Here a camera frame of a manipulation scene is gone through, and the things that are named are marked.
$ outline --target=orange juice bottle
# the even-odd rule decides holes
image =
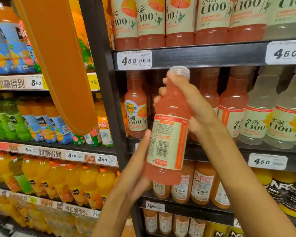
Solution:
[[[49,119],[45,107],[47,107],[48,103],[44,102],[33,102],[30,105],[31,111],[35,118],[37,119],[37,122],[40,124],[42,128],[42,134],[44,136],[44,139],[47,143],[55,143],[57,142],[57,136],[55,134],[54,126]]]
[[[76,162],[69,162],[66,164],[66,183],[69,186],[74,199],[78,205],[87,204],[88,200],[83,191],[79,176],[82,172],[82,164]]]
[[[193,45],[197,0],[166,2],[166,46]]]
[[[100,210],[103,206],[102,198],[97,185],[98,175],[98,165],[83,165],[83,171],[80,174],[80,182],[88,202],[94,210]]]
[[[236,0],[230,19],[227,42],[261,40],[265,33],[270,0]]]
[[[197,162],[195,164],[191,199],[199,204],[206,205],[209,202],[210,192],[216,172],[210,163]]]
[[[199,0],[195,45],[225,43],[234,0]]]
[[[190,71],[183,66],[174,66],[170,68],[167,75],[180,75],[189,79]],[[166,88],[167,94],[156,104],[143,175],[160,184],[175,185],[181,182],[191,110],[183,93],[170,79],[167,81]]]
[[[136,0],[111,0],[111,6],[116,49],[138,49]]]
[[[45,159],[43,157],[38,157],[37,159],[39,163],[37,167],[37,176],[41,179],[45,191],[47,192],[49,198],[59,198],[54,183],[49,179],[51,171],[49,159]]]
[[[32,189],[35,191],[37,196],[47,195],[45,191],[41,176],[38,175],[37,168],[39,166],[39,161],[36,157],[25,155],[23,157],[22,171],[27,176],[28,181],[32,185]]]
[[[97,106],[97,116],[98,116],[98,127],[100,129],[102,144],[105,147],[113,147],[112,135],[108,123],[108,119],[106,116],[105,108],[102,105]]]
[[[58,142],[64,145],[72,143],[72,137],[68,127],[57,111],[55,105],[45,107],[45,112],[53,124]]]
[[[22,191],[20,185],[9,169],[10,155],[5,152],[0,152],[0,175],[4,179],[4,183],[12,192]]]
[[[106,200],[113,189],[115,179],[116,176],[113,171],[108,170],[106,167],[100,168],[100,173],[97,177],[97,185],[103,201]]]
[[[57,160],[49,161],[51,170],[47,183],[52,183],[62,202],[72,202],[74,197],[66,183],[66,164]]]
[[[91,56],[91,51],[89,47],[85,23],[83,22],[83,17],[81,14],[75,11],[71,11],[71,15],[72,15],[72,19],[74,20],[74,26],[76,28],[86,71],[94,72],[94,65],[92,62],[92,56]]]
[[[220,182],[219,176],[217,175],[213,184],[213,191],[210,195],[210,200],[221,209],[228,209],[230,207],[228,196],[225,192],[222,183]]]
[[[12,69],[18,73],[34,73],[34,63],[21,35],[19,22],[20,19],[12,10],[9,0],[0,0],[0,30],[8,43]]]
[[[127,93],[125,109],[128,117],[128,132],[140,138],[145,134],[147,122],[147,96],[141,86],[140,71],[127,71]]]
[[[251,66],[232,67],[226,90],[219,97],[218,119],[225,125],[234,141],[240,133],[249,96],[248,77]]]
[[[180,204],[185,204],[190,200],[191,188],[193,183],[194,163],[185,160],[182,167],[180,184],[172,186],[172,198]]]
[[[165,0],[136,0],[139,48],[166,46]]]
[[[199,84],[199,91],[217,114],[219,105],[219,95],[217,93],[219,67],[201,68],[200,73],[201,81]],[[193,133],[191,133],[191,138],[198,141],[197,137]]]
[[[35,103],[35,101],[19,103],[18,110],[20,114],[23,116],[25,125],[30,131],[33,139],[35,141],[43,141],[44,137],[42,134],[42,128],[40,124],[37,122],[35,116],[33,115],[33,112],[31,111],[31,105],[33,103]]]

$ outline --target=white label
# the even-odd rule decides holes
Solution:
[[[188,132],[188,119],[156,114],[151,131],[147,162],[181,170]]]
[[[296,141],[296,110],[276,106],[266,134],[280,141]]]
[[[189,175],[181,175],[180,184],[172,186],[172,195],[179,200],[186,200],[189,181]]]
[[[251,153],[248,166],[271,170],[285,170],[288,158],[283,155],[264,155]]]
[[[266,11],[270,0],[236,0],[230,20],[230,28],[253,24],[266,24]]]
[[[219,186],[218,186],[218,189],[217,189],[217,194],[215,196],[215,200],[220,204],[230,205],[229,199],[228,199],[228,197],[226,195],[225,189],[222,186],[221,182],[219,182]]]
[[[136,0],[111,0],[115,38],[138,37]]]
[[[120,51],[117,53],[117,67],[121,71],[146,70],[152,67],[152,52]]]
[[[148,233],[153,233],[157,230],[157,214],[154,217],[145,216],[145,226]]]
[[[194,219],[191,219],[190,229],[189,229],[189,235],[190,237],[202,237],[205,229],[205,223],[204,224],[198,224],[195,222]]]
[[[159,184],[157,182],[153,183],[153,190],[158,195],[165,195],[166,194],[166,185],[165,184]]]
[[[233,0],[199,0],[196,30],[229,27]]]
[[[215,111],[215,114],[217,115],[218,107],[213,108],[213,110]]]
[[[166,34],[194,32],[197,0],[166,0]]]
[[[70,161],[84,161],[83,152],[67,150],[65,159]]]
[[[143,131],[147,129],[147,104],[137,105],[131,100],[125,100],[125,109],[130,131]]]
[[[178,237],[185,237],[187,235],[187,231],[188,231],[188,223],[190,220],[188,221],[180,221],[180,220],[176,220],[175,223],[175,234]]]
[[[38,89],[38,90],[44,89],[43,80],[41,77],[30,77],[29,82],[30,82],[29,84],[31,86],[31,89]]]
[[[223,106],[218,108],[218,119],[223,123],[232,138],[239,135],[242,120],[245,116],[246,108],[243,109],[233,109]]]
[[[240,134],[251,138],[263,138],[266,127],[271,122],[273,110],[248,106],[245,118],[242,121]]]
[[[240,226],[240,224],[239,224],[237,218],[234,219],[234,227],[236,227],[236,228],[240,228],[240,229],[241,229],[241,226]]]
[[[153,210],[153,211],[165,212],[166,206],[164,204],[146,201],[146,209]]]
[[[296,0],[272,0],[268,12],[268,25],[296,22]]]
[[[269,65],[296,64],[296,41],[272,41],[266,47],[265,62]]]
[[[115,155],[102,155],[96,154],[95,162],[100,165],[115,166],[118,167],[117,159]]]
[[[194,172],[191,194],[199,201],[209,200],[210,190],[214,181],[213,176],[202,175],[197,170]]]
[[[172,230],[172,215],[164,217],[159,213],[159,227],[164,233],[169,233]]]
[[[165,34],[165,0],[136,0],[138,35]]]

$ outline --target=store shelf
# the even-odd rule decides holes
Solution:
[[[58,209],[61,211],[66,211],[66,212],[74,213],[77,215],[84,215],[84,216],[88,216],[88,217],[92,217],[92,218],[99,218],[99,215],[100,215],[100,211],[98,211],[98,210],[80,207],[80,206],[68,204],[68,203],[62,203],[62,202],[54,201],[54,200],[47,199],[47,198],[40,198],[40,197],[37,197],[34,195],[26,195],[23,193],[14,193],[14,192],[8,191],[6,189],[1,189],[1,188],[0,188],[0,196],[6,196],[6,197],[12,196],[12,197],[19,198],[21,201],[26,202],[26,203],[50,207],[53,209]]]
[[[87,73],[91,91],[100,91],[99,81],[95,72]],[[48,90],[42,74],[4,75],[0,76],[0,90]]]
[[[76,146],[73,143],[62,145],[59,142],[47,143],[45,141],[20,141],[0,140],[0,150],[43,156],[47,158],[78,161],[103,166],[118,167],[114,147],[107,148],[103,145],[90,147],[89,145]]]
[[[172,197],[167,199],[158,199],[152,190],[145,191],[139,199],[140,208],[146,208],[146,201],[164,204],[165,211],[175,215],[182,215],[190,218],[201,219],[209,222],[233,226],[235,215],[232,209],[223,210],[216,207],[212,202],[205,206],[195,204],[191,199],[186,204],[175,202]],[[296,226],[296,218],[288,216],[292,223]]]
[[[135,145],[141,139],[133,138],[131,136],[129,136],[127,139],[129,151],[130,153],[134,153]],[[278,149],[266,143],[262,143],[260,145],[248,145],[240,141],[237,142],[237,146],[247,162],[249,160],[250,154],[287,156],[288,161],[285,170],[296,172],[296,146],[294,146],[292,149]],[[184,159],[209,162],[201,145],[192,139],[187,140]]]

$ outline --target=price tag barcode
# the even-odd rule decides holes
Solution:
[[[83,161],[84,160],[83,152],[67,150],[65,159],[71,160],[71,161]]]
[[[270,42],[266,48],[265,62],[269,65],[296,64],[296,40]]]
[[[36,146],[22,146],[21,152],[27,155],[38,155],[38,147]]]
[[[166,206],[164,204],[146,201],[146,209],[165,212]]]
[[[117,159],[116,159],[116,156],[115,155],[101,155],[101,154],[96,154],[95,162],[97,164],[100,164],[100,165],[116,166],[116,167],[118,167]]]
[[[271,170],[285,170],[287,165],[287,156],[283,155],[265,155],[251,153],[249,155],[248,165],[250,167],[264,168]]]
[[[240,226],[240,224],[239,224],[237,218],[234,219],[234,227],[236,227],[236,228],[241,228],[241,226]]]
[[[146,70],[152,67],[152,52],[120,51],[117,53],[117,67],[119,70]]]

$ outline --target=nfc juice bottle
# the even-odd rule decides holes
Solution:
[[[171,194],[174,201],[185,204],[190,199],[193,183],[194,163],[192,161],[183,161],[182,175],[180,184],[171,187]]]
[[[197,162],[193,177],[191,199],[199,204],[206,205],[210,199],[216,172],[210,163]]]
[[[32,140],[32,135],[24,124],[24,118],[18,111],[17,100],[13,97],[11,92],[2,93],[2,95],[5,98],[2,109],[15,128],[18,138],[22,141]]]
[[[166,46],[165,0],[136,0],[139,48]]]
[[[49,198],[55,199],[59,198],[59,195],[55,189],[54,183],[50,181],[50,171],[51,167],[49,164],[49,159],[43,157],[38,157],[38,167],[37,167],[37,176],[41,180],[43,188],[47,192]]]
[[[276,86],[278,75],[259,75],[252,91],[249,91],[249,103],[243,119],[238,140],[249,145],[263,142],[266,127],[272,119],[278,94]]]
[[[115,179],[116,176],[113,171],[108,170],[107,167],[100,168],[100,173],[97,177],[97,185],[103,201],[106,200],[113,189]]]
[[[267,22],[270,0],[236,0],[230,19],[227,42],[261,40]]]
[[[21,191],[21,187],[9,169],[10,155],[6,152],[0,152],[0,175],[4,183],[9,187],[12,192]]]
[[[170,185],[165,185],[165,184],[159,184],[157,182],[153,181],[153,193],[157,198],[159,199],[166,199],[170,196],[171,194],[171,186]]]
[[[201,95],[212,106],[217,115],[219,105],[219,95],[217,93],[217,82],[219,76],[219,67],[201,68],[201,81],[199,84],[199,91]],[[195,141],[197,137],[191,133],[191,138]]]
[[[210,200],[218,208],[228,209],[230,207],[228,196],[224,187],[222,186],[222,183],[220,182],[218,175],[216,175],[213,183],[213,191],[211,192]]]
[[[183,66],[171,67],[167,75],[190,78],[190,71]],[[181,182],[182,165],[191,110],[180,89],[167,80],[167,94],[156,104],[147,161],[143,175],[150,180],[175,185]]]
[[[117,50],[138,49],[136,0],[111,0]]]
[[[87,204],[88,200],[85,192],[83,191],[82,184],[79,176],[82,172],[82,164],[70,162],[66,164],[66,183],[69,186],[74,199],[78,205]]]
[[[63,203],[72,202],[74,197],[66,183],[66,164],[60,161],[49,161],[51,170],[47,183],[53,185]]]
[[[35,55],[35,51],[34,51],[34,49],[32,47],[30,39],[28,38],[28,36],[26,34],[26,30],[25,30],[25,27],[24,27],[24,24],[23,24],[22,20],[20,20],[20,22],[19,22],[19,27],[20,27],[20,33],[21,33],[21,35],[22,35],[22,37],[24,39],[24,43],[25,43],[25,45],[26,45],[26,47],[27,47],[27,49],[28,49],[28,51],[29,51],[29,53],[31,55],[32,61],[34,63],[35,70],[38,73],[42,73],[41,67],[40,67],[40,65],[38,63],[38,59],[37,59],[37,57]]]
[[[22,115],[24,124],[30,131],[32,138],[35,141],[43,141],[44,136],[42,134],[42,128],[31,110],[31,105],[34,103],[35,101],[18,103],[18,111]]]
[[[242,120],[249,101],[247,94],[248,76],[252,67],[232,67],[226,90],[219,97],[218,119],[229,134],[237,140]]]
[[[38,175],[37,168],[39,166],[39,160],[35,157],[25,155],[22,163],[22,171],[27,176],[28,181],[32,185],[32,189],[35,191],[37,196],[47,195],[42,181],[41,176]]]
[[[291,149],[296,143],[296,74],[287,90],[278,95],[263,141],[280,149]]]
[[[166,0],[166,46],[194,44],[197,0]]]
[[[202,237],[205,230],[206,222],[191,218],[190,228],[188,230],[189,237]]]
[[[173,232],[176,237],[185,237],[188,233],[190,218],[174,215],[173,219]]]
[[[168,235],[172,230],[172,214],[159,212],[159,229],[164,235]]]
[[[9,140],[17,140],[18,135],[16,134],[15,128],[8,118],[7,114],[3,110],[3,104],[5,103],[5,100],[0,95],[0,121],[1,125],[5,131],[6,137]]]
[[[83,61],[87,72],[94,72],[94,65],[92,62],[91,51],[89,47],[87,32],[85,24],[83,22],[83,17],[81,14],[72,11],[72,19],[74,20],[74,26],[76,28],[78,41],[82,51]]]
[[[40,124],[42,128],[42,134],[44,139],[47,143],[55,143],[57,142],[57,136],[55,134],[55,129],[53,126],[53,123],[49,119],[45,107],[49,106],[50,103],[44,103],[44,102],[33,102],[31,103],[31,111],[35,118],[37,119],[37,122]]]
[[[103,145],[105,147],[113,147],[114,144],[113,144],[112,135],[111,135],[104,106],[98,106],[97,116],[98,116],[98,127],[100,129]]]
[[[158,212],[143,209],[145,218],[145,227],[148,234],[153,235],[158,229]]]
[[[0,0],[0,30],[7,40],[13,68],[16,68],[18,73],[34,73],[34,63],[21,35],[19,22],[20,20],[13,12],[9,0]]]
[[[263,185],[264,188],[267,188],[272,182],[272,173],[268,169],[262,168],[251,168],[259,183]]]
[[[83,171],[80,175],[80,182],[90,204],[90,207],[94,210],[100,210],[103,206],[102,198],[97,185],[98,175],[98,165],[83,165]]]
[[[31,183],[28,181],[27,176],[22,171],[23,155],[14,155],[10,157],[9,170],[13,173],[14,178],[19,183],[22,191],[25,194],[33,193]]]
[[[147,96],[141,87],[140,71],[127,71],[127,93],[125,109],[128,117],[128,132],[140,138],[145,134],[147,122]]]
[[[63,145],[72,143],[72,137],[68,127],[57,111],[55,105],[45,107],[45,113],[48,115],[54,127],[58,142]]]
[[[234,0],[199,0],[194,44],[225,43]]]
[[[264,40],[296,38],[296,0],[272,0]]]

